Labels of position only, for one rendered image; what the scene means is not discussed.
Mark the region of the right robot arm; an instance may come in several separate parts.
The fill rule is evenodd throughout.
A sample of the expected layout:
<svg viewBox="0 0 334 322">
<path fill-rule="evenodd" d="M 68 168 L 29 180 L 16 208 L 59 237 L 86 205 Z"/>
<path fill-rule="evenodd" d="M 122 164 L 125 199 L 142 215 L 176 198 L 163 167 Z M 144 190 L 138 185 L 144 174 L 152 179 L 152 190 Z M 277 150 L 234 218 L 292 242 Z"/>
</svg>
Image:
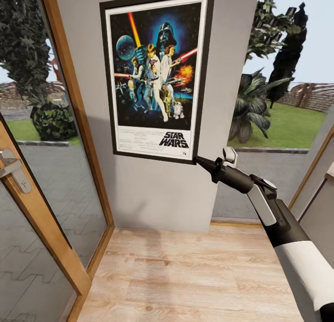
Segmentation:
<svg viewBox="0 0 334 322">
<path fill-rule="evenodd" d="M 304 322 L 334 322 L 334 269 L 318 251 L 285 203 L 277 187 L 256 175 L 237 170 L 238 155 L 223 148 L 224 160 L 193 159 L 212 182 L 219 181 L 247 194 L 276 252 Z"/>
</svg>

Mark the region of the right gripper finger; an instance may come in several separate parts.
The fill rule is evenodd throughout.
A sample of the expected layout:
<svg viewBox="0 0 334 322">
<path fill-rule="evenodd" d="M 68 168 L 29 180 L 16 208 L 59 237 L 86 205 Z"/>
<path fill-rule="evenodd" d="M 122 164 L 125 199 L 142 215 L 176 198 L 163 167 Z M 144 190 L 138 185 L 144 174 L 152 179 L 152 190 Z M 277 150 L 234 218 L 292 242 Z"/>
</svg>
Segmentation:
<svg viewBox="0 0 334 322">
<path fill-rule="evenodd" d="M 205 161 L 205 160 L 203 160 L 203 159 L 201 159 L 201 158 L 198 158 L 198 157 L 194 157 L 193 159 L 194 159 L 194 160 L 195 160 L 201 167 L 205 168 L 210 174 L 213 174 L 213 173 L 216 171 L 217 167 L 219 166 L 219 162 L 217 162 L 216 165 L 215 165 L 215 164 L 213 164 L 213 163 L 210 163 L 210 162 Z"/>
<path fill-rule="evenodd" d="M 208 161 L 208 162 L 213 163 L 213 164 L 216 165 L 216 162 L 214 162 L 214 161 L 208 160 L 208 159 L 203 158 L 203 157 L 200 157 L 200 156 L 198 156 L 198 158 L 201 158 L 201 159 L 203 159 L 203 160 L 205 160 L 205 161 Z"/>
</svg>

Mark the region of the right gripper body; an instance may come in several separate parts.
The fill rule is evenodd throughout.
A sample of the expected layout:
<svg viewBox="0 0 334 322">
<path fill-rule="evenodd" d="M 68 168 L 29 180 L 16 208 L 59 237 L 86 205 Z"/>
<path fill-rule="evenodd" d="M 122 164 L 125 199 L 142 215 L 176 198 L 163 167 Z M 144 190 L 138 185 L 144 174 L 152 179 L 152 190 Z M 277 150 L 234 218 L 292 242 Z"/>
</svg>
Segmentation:
<svg viewBox="0 0 334 322">
<path fill-rule="evenodd" d="M 228 185 L 229 187 L 236 187 L 241 181 L 243 174 L 240 170 L 232 168 L 230 166 L 224 166 L 222 164 L 223 159 L 218 157 L 216 163 L 219 162 L 219 166 L 216 171 L 211 175 L 212 182 L 218 183 L 219 181 Z"/>
</svg>

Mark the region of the poster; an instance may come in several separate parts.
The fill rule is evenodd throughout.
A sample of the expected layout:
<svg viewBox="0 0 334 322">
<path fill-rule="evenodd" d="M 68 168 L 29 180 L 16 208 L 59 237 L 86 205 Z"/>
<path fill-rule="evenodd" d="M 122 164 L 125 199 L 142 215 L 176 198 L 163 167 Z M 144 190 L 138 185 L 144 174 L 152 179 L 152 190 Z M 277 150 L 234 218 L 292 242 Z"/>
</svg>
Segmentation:
<svg viewBox="0 0 334 322">
<path fill-rule="evenodd" d="M 99 3 L 114 155 L 197 165 L 213 4 Z"/>
</svg>

